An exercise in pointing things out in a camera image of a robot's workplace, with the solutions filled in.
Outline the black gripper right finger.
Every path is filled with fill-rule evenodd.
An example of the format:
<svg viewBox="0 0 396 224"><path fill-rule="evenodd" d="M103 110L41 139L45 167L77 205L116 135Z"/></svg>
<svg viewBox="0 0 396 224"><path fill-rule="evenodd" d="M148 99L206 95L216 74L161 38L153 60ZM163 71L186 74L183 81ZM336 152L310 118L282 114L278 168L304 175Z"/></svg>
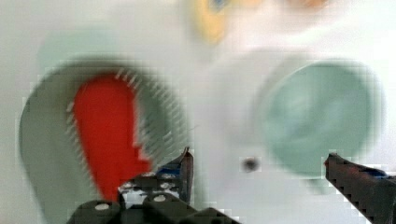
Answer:
<svg viewBox="0 0 396 224"><path fill-rule="evenodd" d="M395 224L394 175L330 153L324 162L326 179L372 224Z"/></svg>

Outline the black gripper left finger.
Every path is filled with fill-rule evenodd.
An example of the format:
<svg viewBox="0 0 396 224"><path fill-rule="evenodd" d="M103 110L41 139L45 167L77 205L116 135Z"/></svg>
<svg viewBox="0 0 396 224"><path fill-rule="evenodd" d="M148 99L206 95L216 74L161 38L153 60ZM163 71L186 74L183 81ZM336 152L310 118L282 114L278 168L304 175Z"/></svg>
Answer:
<svg viewBox="0 0 396 224"><path fill-rule="evenodd" d="M66 224L241 224L208 207L190 206L193 156L188 148L155 172L142 173L118 188L118 199L80 205Z"/></svg>

